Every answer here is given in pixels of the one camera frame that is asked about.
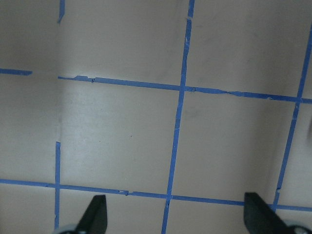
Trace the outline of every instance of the tape strip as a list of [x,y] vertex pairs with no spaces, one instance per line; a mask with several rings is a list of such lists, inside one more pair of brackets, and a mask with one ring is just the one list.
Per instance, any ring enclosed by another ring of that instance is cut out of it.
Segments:
[[244,205],[243,201],[231,201],[231,200],[191,197],[191,196],[173,195],[172,199],[173,200],[182,200],[182,201],[196,201],[196,202],[205,202],[205,203],[214,203],[214,204],[235,205],[235,206],[243,206]]
[[[300,83],[299,83],[299,87],[298,87],[297,98],[299,100],[302,99],[303,89],[304,89],[305,81],[307,78],[309,61],[310,61],[310,56],[311,56],[311,49],[312,49],[312,25],[310,27],[309,39],[308,39],[308,44],[307,44],[307,49],[306,49],[306,55],[304,58],[303,68],[302,68],[302,73],[301,73],[301,79],[300,79]],[[291,122],[291,126],[289,129],[289,134],[288,134],[287,143],[286,143],[286,147],[285,147],[282,166],[281,166],[281,169],[279,172],[277,187],[276,187],[276,191],[275,191],[275,198],[274,198],[274,202],[273,202],[273,210],[274,211],[276,211],[277,205],[278,205],[279,191],[282,188],[282,184],[283,184],[283,180],[284,180],[284,175],[285,175],[285,171],[286,171],[286,167],[287,167],[289,153],[290,153],[291,146],[292,146],[293,135],[294,135],[295,127],[296,127],[299,109],[300,109],[300,102],[296,102],[295,108],[293,110],[292,122]]]
[[301,103],[312,104],[312,99],[309,99],[309,98],[302,98],[302,99],[301,99]]
[[87,81],[91,83],[104,83],[104,84],[117,84],[117,85],[126,85],[134,87],[144,87],[144,88],[153,88],[153,89],[166,89],[166,90],[180,90],[180,86],[171,85],[171,84],[157,84],[157,83],[148,83],[141,81],[131,81],[131,80],[121,80],[121,79],[109,79],[109,78],[88,78],[86,76],[76,76],[75,78],[64,78],[58,77],[59,79],[66,80],[77,80],[77,81]]
[[55,220],[54,229],[59,227],[59,183],[60,183],[60,142],[55,144]]
[[288,210],[288,211],[312,212],[312,208],[311,207],[277,205],[277,208],[280,209],[280,210]]
[[185,91],[201,92],[201,93],[206,93],[206,94],[230,94],[230,95],[234,95],[237,97],[244,97],[244,98],[259,98],[259,99],[270,99],[270,100],[291,101],[291,102],[301,101],[297,97],[290,97],[290,96],[260,94],[260,93],[250,93],[250,92],[240,92],[240,91],[224,91],[220,89],[201,88],[201,87],[186,86]]
[[187,75],[187,56],[188,56],[189,49],[190,49],[192,18],[194,14],[194,3],[195,3],[195,0],[189,1],[189,10],[188,10],[188,17],[187,17],[187,22],[186,22],[185,41],[184,41],[184,49],[183,49],[183,60],[182,60],[182,67],[181,67],[179,100],[178,100],[178,105],[177,105],[176,115],[175,115],[174,140],[173,140],[173,146],[172,146],[170,171],[169,171],[168,186],[167,186],[167,199],[166,199],[166,205],[164,209],[162,228],[161,228],[162,234],[166,234],[168,215],[169,215],[169,209],[170,209],[170,200],[172,198],[172,186],[173,186],[174,175],[175,175],[176,153],[177,153],[177,147],[178,147],[178,141],[179,141],[180,123],[181,123],[183,101],[184,101],[184,92],[185,92],[186,75]]
[[26,185],[26,186],[55,188],[55,185],[50,184],[50,183],[32,182],[32,181],[23,181],[23,180],[12,180],[12,179],[0,179],[0,184],[14,184],[14,185]]
[[64,15],[65,15],[65,0],[59,0],[58,23],[62,21]]
[[3,69],[0,68],[0,74],[18,75],[18,76],[29,76],[32,71],[15,70],[15,69]]
[[[12,184],[12,185],[25,185],[25,186],[55,188],[55,185],[50,184],[50,183],[31,182],[31,181],[23,181],[23,180],[11,180],[11,179],[0,179],[0,184]],[[102,189],[102,188],[92,188],[92,187],[73,186],[73,185],[60,185],[59,188],[60,189],[67,189],[67,190],[104,193],[104,194],[143,196],[143,197],[161,198],[161,199],[167,198],[166,194],[153,194],[153,193],[145,193],[145,192],[129,192],[127,190]],[[236,206],[243,206],[244,205],[243,201],[221,200],[221,199],[191,197],[191,196],[173,195],[171,199],[172,200],[213,203],[213,204],[236,205]],[[302,207],[302,206],[277,205],[277,209],[312,212],[312,207]]]
[[[116,84],[116,85],[153,88],[153,89],[165,89],[165,90],[176,90],[176,91],[180,90],[179,85],[149,83],[149,82],[142,82],[142,81],[131,81],[131,80],[121,80],[121,79],[110,79],[110,78],[88,78],[87,76],[76,76],[75,78],[58,77],[58,79],[86,81],[86,82],[91,82],[91,83]],[[220,89],[190,87],[190,86],[185,86],[184,91],[201,92],[201,93],[206,93],[206,94],[229,94],[229,95],[233,95],[237,97],[244,97],[244,98],[259,98],[259,99],[302,102],[302,103],[312,104],[312,99],[309,99],[309,98],[297,98],[297,97],[283,96],[283,95],[261,94],[261,93],[240,92],[240,91],[225,91],[225,90],[220,90]]]
[[84,186],[75,186],[75,185],[60,185],[61,189],[68,190],[78,190],[78,191],[88,191],[88,192],[96,192],[103,194],[119,194],[125,196],[144,196],[144,197],[153,197],[153,198],[166,198],[165,194],[153,194],[153,193],[144,193],[144,192],[129,192],[128,190],[117,190],[117,189],[102,189],[102,188],[94,188],[94,187],[84,187]]

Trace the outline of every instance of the white surface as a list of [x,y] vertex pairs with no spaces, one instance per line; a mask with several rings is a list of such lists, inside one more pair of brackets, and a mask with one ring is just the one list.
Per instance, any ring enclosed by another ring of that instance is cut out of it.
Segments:
[[180,84],[187,0],[67,0],[62,76]]
[[55,72],[57,0],[1,0],[0,68]]
[[55,181],[55,75],[0,74],[0,178]]
[[279,203],[312,207],[312,106],[302,104]]
[[54,189],[0,184],[0,233],[51,234]]
[[61,183],[166,193],[178,92],[60,82]]
[[186,93],[173,194],[273,202],[294,104]]
[[[179,84],[187,10],[187,0],[66,0],[58,25],[58,0],[1,1],[0,68],[34,74],[0,75],[0,179],[53,183],[60,141],[63,184],[166,193],[178,92],[57,76]],[[195,0],[187,85],[295,96],[311,12],[307,0]],[[304,97],[311,82],[309,72]],[[173,194],[256,191],[272,203],[293,107],[186,93]],[[282,205],[312,207],[311,108],[299,113]],[[0,233],[52,232],[53,189],[0,189]],[[77,223],[95,194],[60,193],[61,225]],[[161,232],[164,199],[107,197],[109,233]],[[242,207],[173,200],[167,233],[241,234],[242,221]]]
[[247,234],[243,207],[172,200],[168,234]]
[[[97,193],[62,190],[60,225],[78,223]],[[106,194],[106,234],[161,233],[164,199]]]
[[296,96],[312,1],[196,0],[187,85]]

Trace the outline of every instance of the white panel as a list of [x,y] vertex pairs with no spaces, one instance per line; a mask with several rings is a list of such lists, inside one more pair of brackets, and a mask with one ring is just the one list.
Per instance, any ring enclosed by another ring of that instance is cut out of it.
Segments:
[[186,93],[174,194],[272,202],[294,104]]
[[1,0],[0,68],[55,71],[59,1]]
[[312,207],[312,106],[302,104],[286,173],[281,189],[281,205]]
[[59,71],[180,83],[187,0],[67,0]]
[[178,92],[62,84],[62,183],[166,193]]
[[247,234],[243,207],[201,202],[170,202],[167,234]]
[[0,194],[0,233],[52,233],[55,189],[0,184]]
[[56,81],[0,75],[0,178],[54,182]]
[[[60,226],[77,224],[97,193],[61,190]],[[159,234],[165,199],[106,194],[105,234]]]
[[297,94],[312,1],[196,0],[187,85]]

